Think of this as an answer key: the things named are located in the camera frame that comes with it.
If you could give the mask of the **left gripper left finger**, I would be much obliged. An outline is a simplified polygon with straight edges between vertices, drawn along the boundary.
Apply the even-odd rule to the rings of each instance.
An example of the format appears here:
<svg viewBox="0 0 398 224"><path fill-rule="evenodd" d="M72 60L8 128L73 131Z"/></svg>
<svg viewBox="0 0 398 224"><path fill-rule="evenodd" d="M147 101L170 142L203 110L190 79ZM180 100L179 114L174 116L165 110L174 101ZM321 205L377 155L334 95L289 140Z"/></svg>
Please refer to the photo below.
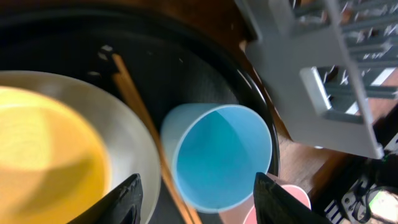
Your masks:
<svg viewBox="0 0 398 224"><path fill-rule="evenodd" d="M68 224L140 224L143 189L133 174Z"/></svg>

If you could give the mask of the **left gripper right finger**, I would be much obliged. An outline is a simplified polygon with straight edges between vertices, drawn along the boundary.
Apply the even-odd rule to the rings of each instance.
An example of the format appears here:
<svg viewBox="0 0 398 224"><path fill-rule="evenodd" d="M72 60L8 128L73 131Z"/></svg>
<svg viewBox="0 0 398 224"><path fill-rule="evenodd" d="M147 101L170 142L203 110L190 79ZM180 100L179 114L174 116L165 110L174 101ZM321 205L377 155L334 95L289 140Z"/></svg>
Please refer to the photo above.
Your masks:
<svg viewBox="0 0 398 224"><path fill-rule="evenodd" d="M256 173L253 196L258 224L331 223L312 212L265 173Z"/></svg>

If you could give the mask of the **pink cup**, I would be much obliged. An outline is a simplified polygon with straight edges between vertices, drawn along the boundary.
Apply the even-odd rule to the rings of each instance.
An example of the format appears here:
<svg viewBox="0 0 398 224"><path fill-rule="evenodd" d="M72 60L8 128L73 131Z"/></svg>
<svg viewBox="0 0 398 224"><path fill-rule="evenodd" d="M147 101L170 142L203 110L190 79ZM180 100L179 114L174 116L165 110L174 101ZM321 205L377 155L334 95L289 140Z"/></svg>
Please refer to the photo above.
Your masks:
<svg viewBox="0 0 398 224"><path fill-rule="evenodd" d="M279 184L291 196L304 204L310 210L312 209L310 199L307 193L299 186L289 184L270 173L267 174L272 180ZM239 206L220 213L221 221L224 224L256 224L256 209L254 208L254 197L251 195Z"/></svg>

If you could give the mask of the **light blue cup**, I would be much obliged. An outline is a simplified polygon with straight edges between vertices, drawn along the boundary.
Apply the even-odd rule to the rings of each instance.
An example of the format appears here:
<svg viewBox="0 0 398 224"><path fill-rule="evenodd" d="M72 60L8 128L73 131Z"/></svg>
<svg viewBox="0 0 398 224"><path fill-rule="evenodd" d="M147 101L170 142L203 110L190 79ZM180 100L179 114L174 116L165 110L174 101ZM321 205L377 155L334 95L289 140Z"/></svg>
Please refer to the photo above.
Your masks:
<svg viewBox="0 0 398 224"><path fill-rule="evenodd" d="M271 132L242 105L189 103L172 109L160 130L169 169L185 202L202 213L239 206L272 160Z"/></svg>

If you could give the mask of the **yellow bowl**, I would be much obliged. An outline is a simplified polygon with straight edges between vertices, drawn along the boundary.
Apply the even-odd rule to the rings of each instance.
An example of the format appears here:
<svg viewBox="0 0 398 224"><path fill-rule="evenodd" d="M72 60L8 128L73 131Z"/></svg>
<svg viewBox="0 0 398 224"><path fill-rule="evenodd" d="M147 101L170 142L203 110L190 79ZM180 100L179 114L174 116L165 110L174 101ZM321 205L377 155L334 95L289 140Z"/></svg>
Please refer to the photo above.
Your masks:
<svg viewBox="0 0 398 224"><path fill-rule="evenodd" d="M47 96L1 88L2 223L68 223L110 185L106 147L86 119Z"/></svg>

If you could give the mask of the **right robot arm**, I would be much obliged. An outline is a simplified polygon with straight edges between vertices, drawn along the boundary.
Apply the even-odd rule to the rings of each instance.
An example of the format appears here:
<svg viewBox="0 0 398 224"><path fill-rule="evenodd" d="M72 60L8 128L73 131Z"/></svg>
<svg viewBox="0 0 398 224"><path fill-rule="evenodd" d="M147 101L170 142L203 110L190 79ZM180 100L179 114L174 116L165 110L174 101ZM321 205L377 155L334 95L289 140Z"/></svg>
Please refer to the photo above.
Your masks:
<svg viewBox="0 0 398 224"><path fill-rule="evenodd" d="M349 157L312 201L312 210L330 223L397 223L396 106L374 130L383 157Z"/></svg>

